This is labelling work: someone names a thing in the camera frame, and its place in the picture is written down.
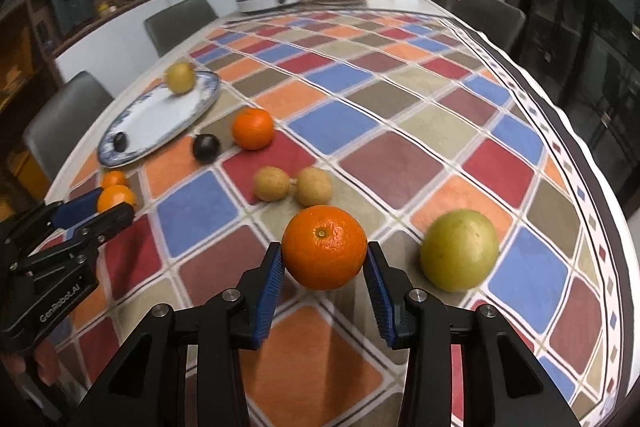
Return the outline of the large dark plum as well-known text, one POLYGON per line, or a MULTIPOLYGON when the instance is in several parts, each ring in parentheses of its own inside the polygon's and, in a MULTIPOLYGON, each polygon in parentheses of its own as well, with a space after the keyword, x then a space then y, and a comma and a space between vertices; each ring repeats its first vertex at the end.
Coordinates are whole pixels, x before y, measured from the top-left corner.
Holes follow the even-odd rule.
POLYGON ((210 133, 198 134, 192 142, 192 156, 203 165, 214 162, 220 154, 220 149, 219 139, 210 133))

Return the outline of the grey chair far end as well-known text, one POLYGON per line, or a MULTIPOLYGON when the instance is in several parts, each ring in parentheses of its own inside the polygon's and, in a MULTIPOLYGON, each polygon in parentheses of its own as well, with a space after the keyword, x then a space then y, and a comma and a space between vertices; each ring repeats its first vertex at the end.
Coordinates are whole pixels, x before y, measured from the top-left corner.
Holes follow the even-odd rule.
POLYGON ((506 53, 513 50, 526 22, 524 12, 500 0, 457 0, 451 12, 506 53))

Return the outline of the large orange tangerine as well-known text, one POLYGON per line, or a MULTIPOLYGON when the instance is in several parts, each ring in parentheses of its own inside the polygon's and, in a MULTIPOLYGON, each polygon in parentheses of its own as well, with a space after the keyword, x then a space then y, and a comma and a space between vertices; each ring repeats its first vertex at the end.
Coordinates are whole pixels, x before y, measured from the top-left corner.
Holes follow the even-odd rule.
POLYGON ((231 133, 242 150, 262 150, 273 140, 273 119, 265 109, 244 107, 234 118, 231 133))

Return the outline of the small orange mandarin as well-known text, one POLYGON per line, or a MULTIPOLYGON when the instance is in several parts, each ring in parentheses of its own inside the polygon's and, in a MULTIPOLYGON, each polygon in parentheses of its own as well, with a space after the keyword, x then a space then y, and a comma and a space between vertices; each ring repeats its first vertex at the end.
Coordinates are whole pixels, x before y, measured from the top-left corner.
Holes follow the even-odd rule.
POLYGON ((127 176, 125 173, 119 170, 111 170, 104 173, 102 176, 101 187, 107 188, 115 185, 127 186, 127 176))

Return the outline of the brown kiwi left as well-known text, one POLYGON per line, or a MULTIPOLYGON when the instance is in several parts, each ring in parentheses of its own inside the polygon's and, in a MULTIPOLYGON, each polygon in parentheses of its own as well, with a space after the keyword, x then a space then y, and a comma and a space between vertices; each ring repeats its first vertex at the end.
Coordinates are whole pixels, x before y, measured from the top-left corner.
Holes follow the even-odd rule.
POLYGON ((277 202, 288 196, 291 190, 290 176, 282 169, 265 166, 253 176, 253 193, 263 202, 277 202))

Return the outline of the grey chair middle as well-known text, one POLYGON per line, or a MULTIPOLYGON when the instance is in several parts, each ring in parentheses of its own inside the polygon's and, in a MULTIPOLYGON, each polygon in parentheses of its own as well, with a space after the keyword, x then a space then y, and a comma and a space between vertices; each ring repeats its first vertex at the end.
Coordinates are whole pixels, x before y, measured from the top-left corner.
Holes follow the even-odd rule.
POLYGON ((148 17, 143 25, 162 57, 217 18, 207 0, 183 0, 148 17))

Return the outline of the colourful checkered tablecloth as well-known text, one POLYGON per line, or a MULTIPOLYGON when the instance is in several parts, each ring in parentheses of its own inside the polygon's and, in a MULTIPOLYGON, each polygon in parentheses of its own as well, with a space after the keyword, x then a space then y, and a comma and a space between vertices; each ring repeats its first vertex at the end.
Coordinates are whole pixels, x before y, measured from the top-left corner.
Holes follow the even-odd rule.
POLYGON ((182 135, 125 170, 134 224, 98 260, 96 292, 53 334, 64 373, 90 385, 157 303, 198 306, 233 286, 280 239, 299 207, 253 193, 265 166, 320 168, 332 204, 354 217, 391 265, 427 288, 419 248, 455 209, 483 213, 500 245, 483 283, 444 296, 496 307, 584 426, 625 392, 620 272, 624 221, 566 120, 518 70, 452 20, 388 11, 305 11, 214 23, 170 51, 118 99, 160 83, 166 64, 214 72, 221 94, 182 135), (242 150, 244 107, 265 109, 274 137, 242 150), (192 156, 201 133, 217 159, 192 156))

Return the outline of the brown kiwi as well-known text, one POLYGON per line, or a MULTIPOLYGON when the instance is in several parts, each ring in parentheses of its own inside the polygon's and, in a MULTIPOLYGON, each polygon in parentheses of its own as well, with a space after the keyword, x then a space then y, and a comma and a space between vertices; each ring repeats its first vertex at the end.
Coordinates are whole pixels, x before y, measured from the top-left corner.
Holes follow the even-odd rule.
POLYGON ((277 202, 288 196, 291 190, 290 176, 282 169, 265 166, 253 176, 253 193, 263 202, 277 202))
POLYGON ((332 180, 326 171, 316 167, 306 167, 299 171, 295 183, 295 198, 300 205, 326 205, 332 195, 332 180))

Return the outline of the black coffee machine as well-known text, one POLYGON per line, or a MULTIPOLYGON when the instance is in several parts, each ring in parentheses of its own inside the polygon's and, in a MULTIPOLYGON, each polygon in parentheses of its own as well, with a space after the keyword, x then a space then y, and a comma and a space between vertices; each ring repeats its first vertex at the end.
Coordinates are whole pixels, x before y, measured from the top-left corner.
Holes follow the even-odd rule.
POLYGON ((93 0, 50 0, 58 30, 63 37, 96 18, 93 0))

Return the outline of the brown kiwi right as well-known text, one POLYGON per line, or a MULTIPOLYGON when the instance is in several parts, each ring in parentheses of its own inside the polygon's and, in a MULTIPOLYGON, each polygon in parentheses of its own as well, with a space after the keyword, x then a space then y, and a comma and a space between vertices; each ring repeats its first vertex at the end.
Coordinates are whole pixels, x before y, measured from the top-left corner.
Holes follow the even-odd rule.
POLYGON ((295 198, 300 205, 326 205, 332 195, 332 180, 326 171, 316 167, 306 167, 299 171, 295 183, 295 198))

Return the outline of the grey chair near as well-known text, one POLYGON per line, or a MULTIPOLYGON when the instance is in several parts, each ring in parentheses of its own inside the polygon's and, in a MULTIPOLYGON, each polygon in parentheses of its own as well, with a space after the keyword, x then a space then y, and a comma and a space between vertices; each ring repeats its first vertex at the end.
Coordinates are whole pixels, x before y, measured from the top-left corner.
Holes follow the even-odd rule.
POLYGON ((110 92, 93 75, 80 72, 29 123, 23 134, 25 145, 50 182, 112 102, 110 92))

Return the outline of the blue white porcelain plate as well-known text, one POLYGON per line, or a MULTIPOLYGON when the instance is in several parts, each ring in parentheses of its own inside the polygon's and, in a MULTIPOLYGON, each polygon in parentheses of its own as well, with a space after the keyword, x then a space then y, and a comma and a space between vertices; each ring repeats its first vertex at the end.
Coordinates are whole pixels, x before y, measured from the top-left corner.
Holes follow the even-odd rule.
POLYGON ((218 100, 219 77, 210 70, 195 71, 194 88, 183 95, 173 94, 164 84, 139 95, 107 127, 99 142, 98 161, 106 168, 131 164, 150 155, 194 124, 218 100), (128 147, 118 153, 113 136, 125 132, 128 147))

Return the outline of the oval orange mandarin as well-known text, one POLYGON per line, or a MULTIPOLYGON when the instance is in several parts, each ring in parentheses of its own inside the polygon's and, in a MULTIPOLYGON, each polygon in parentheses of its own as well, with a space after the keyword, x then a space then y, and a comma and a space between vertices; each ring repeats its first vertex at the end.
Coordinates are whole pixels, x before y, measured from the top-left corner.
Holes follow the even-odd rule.
POLYGON ((136 208, 137 199, 134 192, 126 185, 110 185, 102 190, 102 193, 96 202, 96 211, 102 213, 122 204, 123 202, 126 202, 126 204, 130 205, 132 208, 136 208))

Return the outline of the white induction cooker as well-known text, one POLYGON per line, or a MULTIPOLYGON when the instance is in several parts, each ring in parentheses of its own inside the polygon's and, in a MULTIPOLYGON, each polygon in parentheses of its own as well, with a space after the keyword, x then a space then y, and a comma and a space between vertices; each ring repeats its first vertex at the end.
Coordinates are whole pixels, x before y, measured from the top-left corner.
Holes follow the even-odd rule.
POLYGON ((304 0, 238 0, 236 8, 243 14, 262 13, 289 8, 304 0))

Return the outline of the grey chair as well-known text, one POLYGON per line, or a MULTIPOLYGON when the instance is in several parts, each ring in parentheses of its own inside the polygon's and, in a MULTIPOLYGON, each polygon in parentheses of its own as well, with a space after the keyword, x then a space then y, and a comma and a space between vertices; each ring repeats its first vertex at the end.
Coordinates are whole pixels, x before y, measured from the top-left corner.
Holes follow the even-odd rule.
POLYGON ((162 57, 217 18, 207 0, 183 0, 148 17, 143 25, 162 57))
POLYGON ((93 75, 80 72, 29 123, 23 134, 25 145, 50 182, 112 102, 110 92, 93 75))

